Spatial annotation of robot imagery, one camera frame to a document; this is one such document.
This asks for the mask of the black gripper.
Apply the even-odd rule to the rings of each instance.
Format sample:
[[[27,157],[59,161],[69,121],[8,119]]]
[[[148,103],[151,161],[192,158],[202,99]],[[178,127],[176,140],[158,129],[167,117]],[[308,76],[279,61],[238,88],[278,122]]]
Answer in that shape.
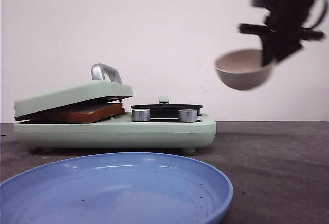
[[[324,33],[303,27],[315,0],[252,0],[255,7],[270,11],[263,25],[240,24],[242,34],[260,37],[262,66],[279,63],[303,48],[301,40],[320,40]]]

